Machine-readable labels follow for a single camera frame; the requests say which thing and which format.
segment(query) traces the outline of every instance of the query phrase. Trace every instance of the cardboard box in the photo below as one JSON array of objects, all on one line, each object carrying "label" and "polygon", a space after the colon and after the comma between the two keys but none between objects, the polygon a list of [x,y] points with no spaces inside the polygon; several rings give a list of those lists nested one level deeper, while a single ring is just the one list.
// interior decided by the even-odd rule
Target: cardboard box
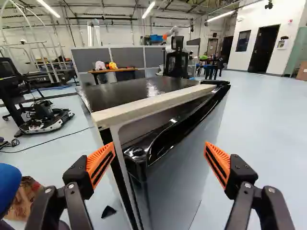
[{"label": "cardboard box", "polygon": [[302,61],[296,79],[307,81],[307,61]]}]

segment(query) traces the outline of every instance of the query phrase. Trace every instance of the floor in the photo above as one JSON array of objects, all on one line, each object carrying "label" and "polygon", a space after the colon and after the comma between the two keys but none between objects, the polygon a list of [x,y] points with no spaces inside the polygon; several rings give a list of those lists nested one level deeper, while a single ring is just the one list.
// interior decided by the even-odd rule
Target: floor
[{"label": "floor", "polygon": [[[304,183],[307,162],[304,154],[307,144],[307,82],[235,71],[223,71],[222,77],[218,79],[230,81],[232,88],[216,145],[230,154],[240,155],[249,163],[259,175],[256,182],[258,187],[272,185],[279,188],[287,201],[296,229],[304,229],[302,213],[307,206],[307,185]],[[70,108],[76,116],[61,131],[22,137],[20,146],[6,148],[6,151],[23,150],[89,129],[22,152],[0,152],[0,162],[18,167],[23,175],[30,175],[43,185],[60,187],[63,186],[63,172],[81,155],[88,155],[100,147],[101,142],[95,130],[90,128],[93,124],[84,113],[78,96],[55,98],[52,102],[56,107]],[[0,108],[1,116],[6,113],[5,108]],[[15,131],[17,126],[13,121],[4,122],[0,119],[0,136],[12,139]],[[205,186],[201,205],[190,230],[224,229],[232,201],[227,199],[213,173],[204,180],[210,186]],[[103,177],[86,205],[95,229],[129,229],[121,204],[107,177]],[[101,219],[106,205],[111,205],[118,212]],[[62,219],[68,220],[67,213],[63,214]],[[8,222],[16,230],[24,228],[24,223]],[[248,229],[260,229],[254,212]]]},{"label": "floor", "polygon": [[[67,89],[59,91],[57,94],[67,93]],[[56,92],[48,92],[48,95],[55,95]],[[14,148],[3,148],[1,151],[16,152],[25,148],[81,131],[67,137],[54,140],[52,142],[23,150],[18,153],[0,152],[0,162],[11,164],[17,167],[23,176],[30,175],[42,185],[54,185],[60,188],[64,185],[62,181],[63,173],[82,155],[89,155],[102,146],[101,138],[93,127],[89,114],[79,96],[69,96],[52,99],[54,107],[69,108],[75,116],[65,126],[56,132],[22,136],[19,139],[20,145]],[[0,116],[6,115],[6,108],[0,108]],[[18,130],[12,119],[8,122],[0,119],[0,136],[6,140],[12,140],[13,135]],[[128,230],[123,209],[118,197],[114,194],[107,176],[104,176],[95,189],[94,195],[86,201],[86,206],[95,229],[120,229]],[[104,208],[110,205],[117,213],[106,219],[101,219]],[[61,217],[69,223],[68,214],[65,211]],[[16,230],[23,230],[25,223],[20,221],[6,220]]]},{"label": "floor", "polygon": [[[231,82],[216,145],[238,154],[259,175],[255,185],[282,191],[297,230],[306,229],[307,82],[245,72],[223,71]],[[224,229],[231,210],[210,174],[190,230]],[[252,211],[249,230],[259,230]]]}]

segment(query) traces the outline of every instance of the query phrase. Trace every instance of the window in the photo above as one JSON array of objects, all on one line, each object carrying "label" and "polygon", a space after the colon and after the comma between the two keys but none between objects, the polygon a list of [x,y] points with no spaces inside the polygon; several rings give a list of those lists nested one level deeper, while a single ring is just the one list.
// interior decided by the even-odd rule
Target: window
[{"label": "window", "polygon": [[236,46],[236,52],[246,51],[246,49],[248,48],[249,36],[250,30],[240,32],[238,44]]}]

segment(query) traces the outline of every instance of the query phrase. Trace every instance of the cubicle partition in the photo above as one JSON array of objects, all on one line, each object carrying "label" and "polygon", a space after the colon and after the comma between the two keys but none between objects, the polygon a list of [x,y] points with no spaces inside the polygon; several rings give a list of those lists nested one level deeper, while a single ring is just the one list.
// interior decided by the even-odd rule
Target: cubicle partition
[{"label": "cubicle partition", "polygon": [[[72,48],[72,60],[81,85],[94,84],[94,78],[88,71],[95,68],[96,61],[113,61],[117,67],[135,67],[136,78],[153,77],[163,64],[165,46],[101,46]],[[186,46],[195,55],[198,46]]]}]

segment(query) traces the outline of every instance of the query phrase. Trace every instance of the yellow object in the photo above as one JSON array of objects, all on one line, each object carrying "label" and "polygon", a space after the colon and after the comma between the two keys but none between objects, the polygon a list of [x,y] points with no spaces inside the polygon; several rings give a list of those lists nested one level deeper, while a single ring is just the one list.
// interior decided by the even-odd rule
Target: yellow object
[{"label": "yellow object", "polygon": [[118,69],[115,62],[110,62],[110,63],[109,63],[109,68],[110,68],[110,69]]}]

